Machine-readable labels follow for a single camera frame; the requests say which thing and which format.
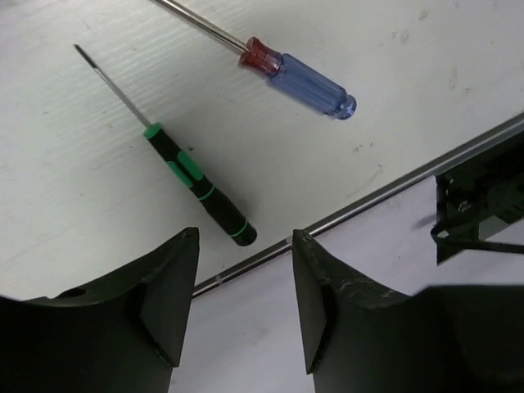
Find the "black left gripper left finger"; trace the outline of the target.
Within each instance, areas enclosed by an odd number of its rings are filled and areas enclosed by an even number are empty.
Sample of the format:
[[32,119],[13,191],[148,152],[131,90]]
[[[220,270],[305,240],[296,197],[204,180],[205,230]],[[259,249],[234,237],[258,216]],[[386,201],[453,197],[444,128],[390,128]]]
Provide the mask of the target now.
[[55,298],[2,298],[2,391],[166,392],[180,364],[199,240],[186,228]]

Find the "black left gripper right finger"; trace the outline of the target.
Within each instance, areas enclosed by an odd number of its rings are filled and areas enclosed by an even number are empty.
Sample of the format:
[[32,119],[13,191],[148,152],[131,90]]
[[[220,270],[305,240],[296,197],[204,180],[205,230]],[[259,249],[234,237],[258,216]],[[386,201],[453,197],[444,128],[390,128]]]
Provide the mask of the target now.
[[305,369],[317,392],[520,392],[523,289],[431,286],[407,296],[292,236]]

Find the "thin black precision screwdriver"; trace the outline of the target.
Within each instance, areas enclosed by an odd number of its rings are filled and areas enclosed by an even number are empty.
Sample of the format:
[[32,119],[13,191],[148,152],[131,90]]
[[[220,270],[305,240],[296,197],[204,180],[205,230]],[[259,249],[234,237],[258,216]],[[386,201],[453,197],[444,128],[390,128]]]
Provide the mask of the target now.
[[245,215],[204,174],[200,166],[166,133],[160,123],[152,123],[131,102],[103,69],[78,45],[75,50],[99,78],[144,126],[143,137],[177,178],[202,204],[208,215],[239,246],[249,246],[257,238],[255,228]]

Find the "red blue handled screwdriver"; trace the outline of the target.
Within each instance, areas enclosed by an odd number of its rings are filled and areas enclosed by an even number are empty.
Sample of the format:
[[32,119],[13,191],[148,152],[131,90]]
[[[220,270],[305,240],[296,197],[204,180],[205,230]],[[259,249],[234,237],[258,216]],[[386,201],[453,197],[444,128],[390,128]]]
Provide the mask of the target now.
[[156,3],[218,39],[239,55],[240,66],[264,76],[270,85],[298,102],[332,119],[347,120],[355,114],[357,101],[352,95],[294,56],[275,51],[256,37],[244,43],[179,2]]

